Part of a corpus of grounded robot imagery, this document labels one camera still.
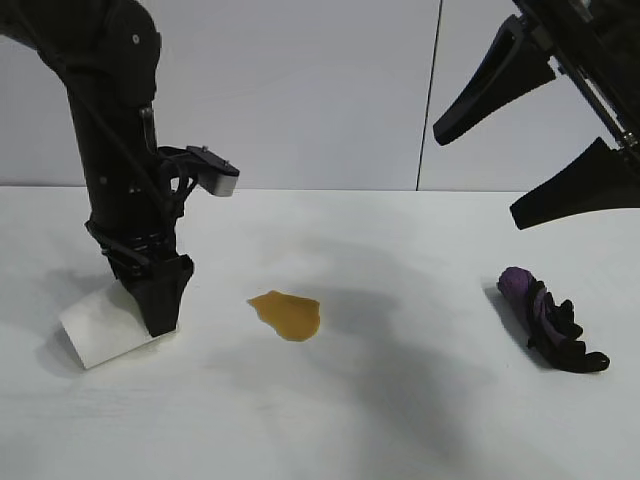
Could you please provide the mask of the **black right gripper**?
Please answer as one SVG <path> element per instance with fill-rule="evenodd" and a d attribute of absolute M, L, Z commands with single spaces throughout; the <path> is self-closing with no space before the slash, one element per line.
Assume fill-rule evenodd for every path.
<path fill-rule="evenodd" d="M 639 207 L 639 3 L 518 1 L 465 88 L 433 125 L 436 142 L 460 138 L 510 102 L 556 79 L 555 60 L 613 137 L 510 206 L 524 230 L 583 213 Z"/>

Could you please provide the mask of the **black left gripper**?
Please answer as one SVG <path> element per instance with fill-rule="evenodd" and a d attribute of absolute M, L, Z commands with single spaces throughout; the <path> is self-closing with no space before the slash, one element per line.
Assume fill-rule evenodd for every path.
<path fill-rule="evenodd" d="M 88 220 L 85 227 L 98 242 L 114 276 L 135 299 L 151 336 L 176 330 L 184 290 L 194 263 L 179 254 L 174 240 L 163 233 L 127 236 Z"/>

